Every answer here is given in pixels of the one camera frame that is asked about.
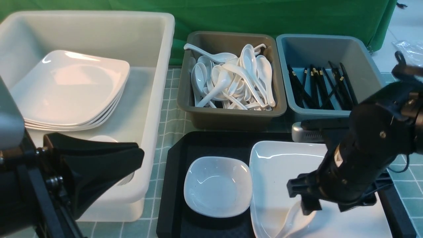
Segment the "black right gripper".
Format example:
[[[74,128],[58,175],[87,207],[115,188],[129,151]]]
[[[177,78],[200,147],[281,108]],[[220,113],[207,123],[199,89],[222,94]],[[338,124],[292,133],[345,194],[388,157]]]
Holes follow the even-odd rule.
[[[422,83],[390,83],[353,108],[349,129],[329,148],[318,169],[289,179],[290,198],[301,196],[304,215],[340,212],[376,203],[377,180],[398,155],[422,154]]]

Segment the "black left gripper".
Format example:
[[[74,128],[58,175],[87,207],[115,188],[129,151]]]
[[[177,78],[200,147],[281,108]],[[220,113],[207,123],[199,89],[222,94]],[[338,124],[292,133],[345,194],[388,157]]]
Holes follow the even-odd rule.
[[[142,166],[144,151],[135,142],[99,142],[46,134],[47,161],[62,177],[74,218],[108,189]],[[40,238],[83,238],[65,205],[53,194],[60,179],[47,183],[41,151],[25,131],[21,143],[1,150],[1,237],[33,227]]]

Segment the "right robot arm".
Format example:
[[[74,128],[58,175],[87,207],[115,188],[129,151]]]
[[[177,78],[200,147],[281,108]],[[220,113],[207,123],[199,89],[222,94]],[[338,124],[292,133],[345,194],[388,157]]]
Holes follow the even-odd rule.
[[[348,118],[305,120],[300,126],[319,132],[327,152],[319,167],[288,180],[290,198],[301,196],[305,216],[322,209],[340,212],[375,205],[376,193],[392,186],[386,170],[398,155],[422,154],[422,67],[408,65],[395,53],[397,78],[354,106]]]

